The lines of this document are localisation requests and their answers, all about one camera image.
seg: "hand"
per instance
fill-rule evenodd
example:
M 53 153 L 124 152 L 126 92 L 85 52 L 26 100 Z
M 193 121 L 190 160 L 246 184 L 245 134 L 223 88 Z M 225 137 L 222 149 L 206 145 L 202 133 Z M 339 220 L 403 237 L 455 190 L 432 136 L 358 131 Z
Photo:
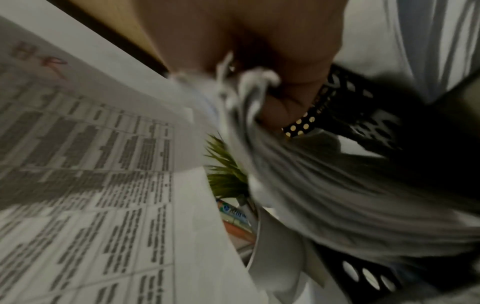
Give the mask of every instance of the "hand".
M 232 51 L 236 67 L 276 71 L 280 88 L 260 115 L 269 129 L 301 117 L 342 44 L 347 0 L 131 0 L 171 71 L 214 72 Z

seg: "green plant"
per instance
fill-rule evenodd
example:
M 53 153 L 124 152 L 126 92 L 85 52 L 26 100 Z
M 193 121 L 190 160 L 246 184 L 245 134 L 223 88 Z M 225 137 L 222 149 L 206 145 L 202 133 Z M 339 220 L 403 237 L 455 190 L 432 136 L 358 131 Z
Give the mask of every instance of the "green plant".
M 215 135 L 209 134 L 206 157 L 215 159 L 220 165 L 207 165 L 207 177 L 213 195 L 216 198 L 248 197 L 247 176 L 227 151 L 225 142 Z

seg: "red ink marking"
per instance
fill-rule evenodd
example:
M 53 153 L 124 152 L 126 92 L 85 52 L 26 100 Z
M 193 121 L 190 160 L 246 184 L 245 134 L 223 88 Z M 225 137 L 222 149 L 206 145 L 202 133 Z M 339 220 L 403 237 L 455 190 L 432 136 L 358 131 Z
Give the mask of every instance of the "red ink marking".
M 52 56 L 48 56 L 48 57 L 44 57 L 44 58 L 41 58 L 42 61 L 41 61 L 41 66 L 42 67 L 48 67 L 50 68 L 52 71 L 55 72 L 55 74 L 57 74 L 57 76 L 59 76 L 60 78 L 62 79 L 67 79 L 61 72 L 60 72 L 60 69 L 56 66 L 56 65 L 66 65 L 68 62 L 66 62 L 65 60 L 62 60 L 60 58 L 57 58 L 57 57 L 52 57 Z
M 35 54 L 38 50 L 37 46 L 28 44 L 26 42 L 20 41 L 10 53 L 10 56 L 13 58 L 20 59 L 22 61 L 30 59 L 30 57 Z

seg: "paper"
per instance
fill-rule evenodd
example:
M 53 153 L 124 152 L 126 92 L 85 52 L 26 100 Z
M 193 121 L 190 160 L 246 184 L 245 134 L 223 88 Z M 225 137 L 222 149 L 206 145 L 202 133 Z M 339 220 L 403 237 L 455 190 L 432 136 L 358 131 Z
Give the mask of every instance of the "paper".
M 0 303 L 260 302 L 181 109 L 0 38 Z

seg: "wooden surface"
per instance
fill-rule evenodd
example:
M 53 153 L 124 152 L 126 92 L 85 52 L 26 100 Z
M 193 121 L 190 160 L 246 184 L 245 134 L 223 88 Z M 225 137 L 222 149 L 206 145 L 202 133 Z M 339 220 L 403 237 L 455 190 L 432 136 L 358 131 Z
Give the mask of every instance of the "wooden surface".
M 159 60 L 134 16 L 130 0 L 69 1 Z

